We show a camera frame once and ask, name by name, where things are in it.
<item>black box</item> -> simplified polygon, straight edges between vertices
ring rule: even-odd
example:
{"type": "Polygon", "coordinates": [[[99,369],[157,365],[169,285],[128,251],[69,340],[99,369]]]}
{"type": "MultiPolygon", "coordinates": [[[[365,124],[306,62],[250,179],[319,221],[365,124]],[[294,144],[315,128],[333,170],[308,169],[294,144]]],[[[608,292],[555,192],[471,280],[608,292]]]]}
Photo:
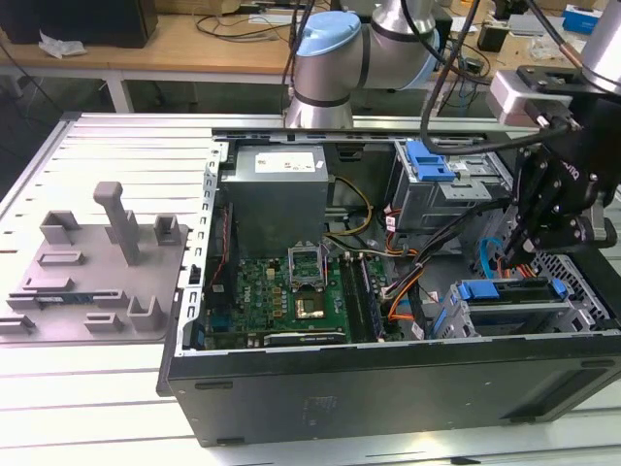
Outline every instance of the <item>black box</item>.
{"type": "Polygon", "coordinates": [[[476,41],[476,46],[482,51],[499,52],[503,48],[507,33],[508,28],[506,27],[483,24],[481,32],[478,35],[478,40],[476,41]]]}
{"type": "Polygon", "coordinates": [[[154,0],[0,0],[0,27],[14,44],[39,30],[61,41],[142,48],[157,25],[154,0]]]}

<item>blue box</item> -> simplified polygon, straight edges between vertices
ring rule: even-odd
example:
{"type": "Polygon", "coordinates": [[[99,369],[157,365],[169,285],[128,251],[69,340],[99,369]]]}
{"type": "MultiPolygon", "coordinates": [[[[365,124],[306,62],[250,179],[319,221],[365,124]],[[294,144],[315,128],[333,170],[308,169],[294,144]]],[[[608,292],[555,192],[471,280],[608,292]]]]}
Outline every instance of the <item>blue box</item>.
{"type": "Polygon", "coordinates": [[[579,32],[580,34],[591,34],[601,16],[601,10],[568,5],[563,11],[563,17],[565,18],[565,21],[563,21],[563,29],[571,32],[579,32]]]}

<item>white table leg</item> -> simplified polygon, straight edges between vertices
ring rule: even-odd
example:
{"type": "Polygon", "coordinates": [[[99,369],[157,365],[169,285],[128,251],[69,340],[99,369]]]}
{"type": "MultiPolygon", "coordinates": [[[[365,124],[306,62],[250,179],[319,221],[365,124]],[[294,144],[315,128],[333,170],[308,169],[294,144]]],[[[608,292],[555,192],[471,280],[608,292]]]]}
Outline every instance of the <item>white table leg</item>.
{"type": "Polygon", "coordinates": [[[106,83],[116,112],[118,114],[133,113],[134,105],[127,89],[127,82],[117,78],[107,78],[106,83]]]}
{"type": "Polygon", "coordinates": [[[9,91],[9,95],[14,99],[18,99],[23,95],[15,76],[0,76],[0,84],[9,91]]]}

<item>workbench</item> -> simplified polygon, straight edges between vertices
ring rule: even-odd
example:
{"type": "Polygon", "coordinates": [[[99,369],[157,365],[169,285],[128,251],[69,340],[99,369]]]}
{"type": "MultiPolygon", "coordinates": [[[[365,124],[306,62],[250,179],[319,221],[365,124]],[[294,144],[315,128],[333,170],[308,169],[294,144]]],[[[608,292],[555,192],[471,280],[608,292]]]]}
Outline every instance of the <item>workbench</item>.
{"type": "MultiPolygon", "coordinates": [[[[451,15],[465,15],[468,8],[455,1],[452,11],[447,11],[451,15]]],[[[492,9],[491,0],[481,2],[474,23],[482,23],[492,9]]],[[[210,21],[206,21],[204,26],[213,28],[215,23],[210,21]]],[[[239,21],[237,17],[223,20],[227,24],[236,21],[239,21]]],[[[220,27],[218,32],[235,34],[266,26],[243,22],[232,27],[220,27]]],[[[287,27],[282,27],[278,33],[288,38],[287,27]]],[[[477,37],[478,32],[470,34],[466,43],[476,47],[477,37]]],[[[520,64],[571,66],[564,58],[534,63],[526,50],[529,41],[509,35],[500,53],[486,52],[492,67],[488,76],[494,76],[496,70],[514,69],[520,64]]],[[[288,45],[283,40],[240,44],[210,37],[196,29],[190,15],[160,15],[157,29],[143,49],[86,46],[87,54],[62,59],[47,55],[37,45],[7,43],[7,49],[31,76],[105,81],[114,109],[120,113],[133,112],[127,81],[280,84],[289,53],[288,45]]],[[[475,56],[470,50],[464,50],[464,55],[475,56]]],[[[0,77],[3,75],[16,78],[21,73],[0,52],[0,77]]],[[[435,78],[436,75],[423,88],[429,90],[433,87],[435,78]]],[[[453,79],[451,74],[447,82],[453,79]]],[[[16,86],[13,85],[11,90],[14,95],[19,94],[16,86]]]]}
{"type": "MultiPolygon", "coordinates": [[[[419,118],[357,117],[373,130],[419,128],[419,118]]],[[[277,116],[82,115],[61,120],[0,203],[0,311],[43,240],[48,210],[72,210],[81,224],[106,221],[92,200],[100,181],[123,183],[123,204],[139,223],[176,214],[197,224],[210,128],[280,128],[277,116]]],[[[437,118],[433,130],[524,134],[492,119],[437,118]]],[[[615,201],[617,212],[621,203],[615,201]]],[[[618,254],[611,262],[618,265],[618,254]]],[[[155,393],[163,344],[0,346],[0,464],[149,466],[618,465],[621,382],[549,424],[203,449],[175,398],[155,393]]]]}

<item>blue clip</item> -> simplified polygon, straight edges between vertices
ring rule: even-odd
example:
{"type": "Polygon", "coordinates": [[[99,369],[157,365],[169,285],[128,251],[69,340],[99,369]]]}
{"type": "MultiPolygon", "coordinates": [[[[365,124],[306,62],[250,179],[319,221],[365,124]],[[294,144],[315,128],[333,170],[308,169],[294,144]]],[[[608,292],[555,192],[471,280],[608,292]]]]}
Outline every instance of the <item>blue clip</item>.
{"type": "Polygon", "coordinates": [[[570,292],[567,290],[565,284],[559,279],[552,279],[552,287],[554,288],[554,291],[556,291],[556,294],[563,299],[570,295],[570,292]]]}
{"type": "Polygon", "coordinates": [[[500,298],[498,289],[489,280],[470,280],[462,282],[457,290],[464,301],[469,299],[497,299],[500,298]]]}
{"type": "Polygon", "coordinates": [[[452,182],[456,175],[451,172],[444,157],[430,153],[420,141],[408,141],[408,158],[416,168],[418,179],[422,182],[452,182]]]}

